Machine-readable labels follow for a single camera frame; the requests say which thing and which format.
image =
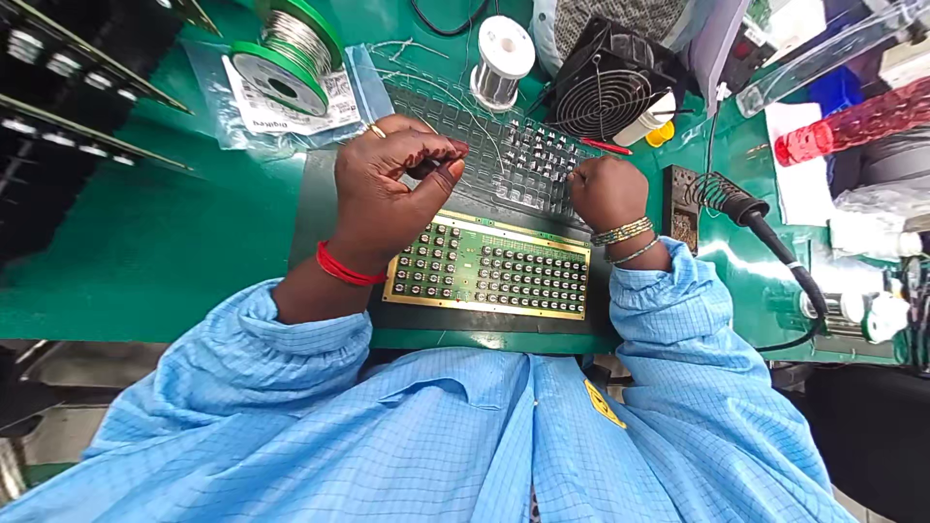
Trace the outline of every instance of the gold pcb edge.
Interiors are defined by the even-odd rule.
[[[591,249],[587,247],[582,247],[576,244],[588,245],[585,242],[579,242],[571,238],[562,238],[562,240],[571,242],[562,243],[552,240],[547,240],[544,238],[537,238],[531,235],[525,235],[523,233],[509,233],[508,231],[500,231],[498,228],[508,229],[512,227],[513,230],[522,230],[529,231],[522,227],[516,227],[514,225],[507,225],[504,223],[495,222],[494,227],[483,225],[478,223],[476,220],[477,217],[470,216],[468,214],[463,214],[460,212],[450,211],[450,210],[440,210],[436,217],[432,220],[433,223],[438,223],[446,225],[449,227],[458,227],[460,229],[467,229],[469,231],[479,232],[485,235],[494,235],[500,237],[506,237],[514,239],[517,241],[522,241],[526,243],[532,243],[535,245],[541,245],[546,247],[555,247],[561,248],[563,250],[569,250],[576,252],[578,254],[584,255],[585,264],[591,267]],[[512,307],[509,305],[500,305],[487,302],[466,302],[459,301],[455,299],[440,299],[440,298],[422,298],[420,296],[404,296],[404,295],[395,295],[391,293],[391,290],[394,287],[394,275],[397,273],[397,259],[400,257],[394,256],[391,259],[391,263],[388,264],[388,279],[384,283],[384,292],[381,295],[381,299],[385,302],[390,303],[406,303],[410,305],[427,305],[430,307],[442,307],[446,309],[461,309],[468,311],[482,311],[488,313],[503,313],[510,315],[525,315],[525,316],[538,316],[538,317],[550,317],[550,318],[560,318],[560,319],[574,319],[574,320],[583,320],[587,310],[581,314],[578,313],[566,313],[562,311],[540,311],[539,309],[533,309],[529,307]]]
[[[466,223],[470,223],[472,225],[481,225],[481,223],[477,221],[479,220],[478,217],[471,216],[469,214],[464,214],[461,212],[456,212],[454,210],[440,209],[439,212],[437,213],[437,216],[447,216],[449,218],[455,218],[458,220],[465,221]],[[533,236],[533,235],[536,234],[538,231],[527,229],[525,227],[520,227],[518,225],[510,225],[509,223],[501,223],[501,222],[495,221],[494,226],[500,229],[514,231],[515,233],[521,233],[531,238],[537,238],[536,236]],[[581,240],[566,238],[564,236],[559,236],[559,235],[550,235],[550,236],[554,238],[553,243],[555,243],[556,245],[575,245],[575,246],[585,247],[585,248],[589,248],[591,246],[588,242],[581,241]]]

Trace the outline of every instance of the red container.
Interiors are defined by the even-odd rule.
[[[930,76],[914,80],[775,140],[787,167],[930,122]]]

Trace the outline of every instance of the solder wire spool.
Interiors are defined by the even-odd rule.
[[[526,30],[503,16],[490,17],[478,29],[481,61],[472,69],[472,95],[488,111],[504,113],[517,101],[517,84],[536,63]]]
[[[234,42],[236,71],[261,94],[299,113],[329,107],[322,76],[342,67],[342,44],[329,22],[304,0],[256,0],[264,20],[257,44]]]

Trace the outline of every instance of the red pen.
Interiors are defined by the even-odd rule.
[[[613,143],[605,143],[603,141],[592,140],[590,138],[582,138],[581,143],[590,145],[591,147],[597,147],[598,149],[604,149],[605,151],[610,151],[611,153],[625,154],[627,156],[633,154],[633,151],[627,149],[626,147],[620,147],[619,145],[614,145]]]

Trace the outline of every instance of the green solder spool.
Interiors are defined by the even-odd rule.
[[[234,42],[235,70],[261,94],[299,113],[322,116],[329,98],[320,78],[342,67],[333,26],[304,0],[256,0],[265,21],[259,42]]]

